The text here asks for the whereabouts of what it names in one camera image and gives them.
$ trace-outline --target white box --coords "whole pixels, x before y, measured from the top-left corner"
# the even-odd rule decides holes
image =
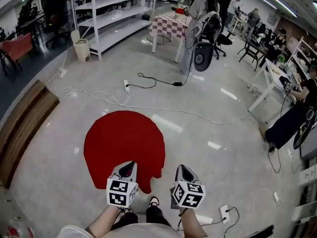
[[[137,195],[138,184],[136,182],[108,178],[106,189],[108,205],[128,208]]]
[[[175,183],[173,197],[178,206],[196,209],[206,196],[205,186],[179,181]]]

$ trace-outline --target checkered tablecloth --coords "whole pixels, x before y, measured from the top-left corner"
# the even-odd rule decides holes
[[[185,37],[185,30],[188,27],[191,17],[184,17],[182,20],[174,19],[175,12],[169,12],[157,16],[149,27],[149,33],[163,33],[177,38]]]

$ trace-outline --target red mat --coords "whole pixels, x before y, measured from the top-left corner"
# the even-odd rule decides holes
[[[101,117],[90,128],[84,156],[96,188],[106,189],[114,167],[135,161],[139,188],[149,194],[151,178],[160,178],[164,167],[164,139],[156,124],[146,116],[116,111]]]

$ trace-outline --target white trash can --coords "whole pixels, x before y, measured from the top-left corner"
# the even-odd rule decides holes
[[[90,59],[89,42],[86,39],[80,39],[79,31],[74,30],[71,32],[71,40],[75,48],[78,60],[81,62],[86,62]]]

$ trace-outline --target red chair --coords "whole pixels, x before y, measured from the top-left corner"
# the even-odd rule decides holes
[[[26,35],[20,35],[17,39],[11,41],[3,41],[1,43],[1,51],[3,55],[15,66],[15,63],[20,67],[21,71],[23,71],[21,65],[18,62],[18,59],[23,55],[28,53],[33,49],[32,46],[32,36],[31,33],[27,33]],[[1,62],[3,65],[3,71],[5,75],[7,75],[4,69],[4,61],[1,58]]]

